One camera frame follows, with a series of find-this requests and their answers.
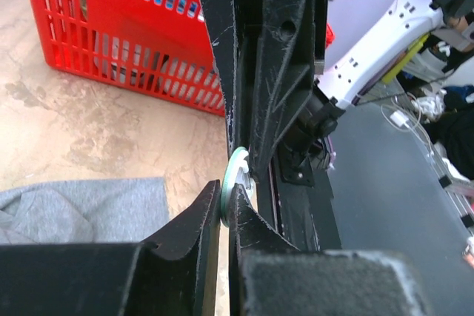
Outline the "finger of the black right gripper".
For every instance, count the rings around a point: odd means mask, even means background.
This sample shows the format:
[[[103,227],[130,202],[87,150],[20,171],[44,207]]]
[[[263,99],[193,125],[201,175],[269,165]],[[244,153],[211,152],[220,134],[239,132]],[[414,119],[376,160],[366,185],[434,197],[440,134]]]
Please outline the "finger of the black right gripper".
[[[200,0],[224,96],[227,151],[236,148],[235,78],[237,66],[234,0]]]
[[[262,0],[249,137],[255,181],[313,93],[325,50],[327,0]]]

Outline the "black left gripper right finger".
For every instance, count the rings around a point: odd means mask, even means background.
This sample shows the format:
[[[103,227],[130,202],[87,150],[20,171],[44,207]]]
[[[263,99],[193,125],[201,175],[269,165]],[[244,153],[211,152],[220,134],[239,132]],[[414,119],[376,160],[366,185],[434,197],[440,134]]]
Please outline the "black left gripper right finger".
[[[235,186],[228,207],[232,315],[431,315],[416,273],[381,251],[302,252]]]

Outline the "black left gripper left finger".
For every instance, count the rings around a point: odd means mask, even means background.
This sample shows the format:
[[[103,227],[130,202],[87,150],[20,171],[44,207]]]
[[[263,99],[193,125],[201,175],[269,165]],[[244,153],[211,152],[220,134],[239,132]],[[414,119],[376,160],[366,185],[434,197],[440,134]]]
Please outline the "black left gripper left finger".
[[[137,243],[1,248],[3,315],[212,315],[219,181]]]

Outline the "grey sleeveless shirt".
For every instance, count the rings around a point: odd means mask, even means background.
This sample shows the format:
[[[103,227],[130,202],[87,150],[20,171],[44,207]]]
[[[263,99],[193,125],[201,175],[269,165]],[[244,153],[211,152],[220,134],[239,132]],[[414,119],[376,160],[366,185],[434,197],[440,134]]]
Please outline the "grey sleeveless shirt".
[[[1,244],[142,241],[169,221],[164,179],[54,181],[1,192]]]

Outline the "round iridescent brooch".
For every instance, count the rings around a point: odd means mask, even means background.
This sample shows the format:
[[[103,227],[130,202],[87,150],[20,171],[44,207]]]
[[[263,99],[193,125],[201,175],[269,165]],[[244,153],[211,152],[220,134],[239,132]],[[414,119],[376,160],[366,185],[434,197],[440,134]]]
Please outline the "round iridescent brooch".
[[[248,157],[249,152],[245,147],[236,148],[225,169],[221,185],[220,211],[221,221],[226,227],[230,225],[230,199],[234,186],[242,185],[248,198],[253,197],[256,189],[256,183],[250,176]]]

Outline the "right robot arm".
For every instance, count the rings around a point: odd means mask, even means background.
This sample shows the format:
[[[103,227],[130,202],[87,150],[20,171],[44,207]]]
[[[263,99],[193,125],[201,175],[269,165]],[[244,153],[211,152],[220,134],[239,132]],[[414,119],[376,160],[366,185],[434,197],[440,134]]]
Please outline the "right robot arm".
[[[224,94],[229,184],[259,181],[311,101],[321,138],[383,69],[473,0],[394,0],[330,69],[324,66],[330,0],[200,0]]]

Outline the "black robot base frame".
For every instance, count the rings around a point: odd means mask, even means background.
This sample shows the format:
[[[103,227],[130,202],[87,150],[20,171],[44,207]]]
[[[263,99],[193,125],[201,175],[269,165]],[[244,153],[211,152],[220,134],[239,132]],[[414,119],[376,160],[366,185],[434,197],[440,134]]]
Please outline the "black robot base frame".
[[[433,167],[423,135],[401,132],[375,104],[350,109],[331,138],[324,172],[345,249],[388,249],[412,259],[459,259],[469,236]]]

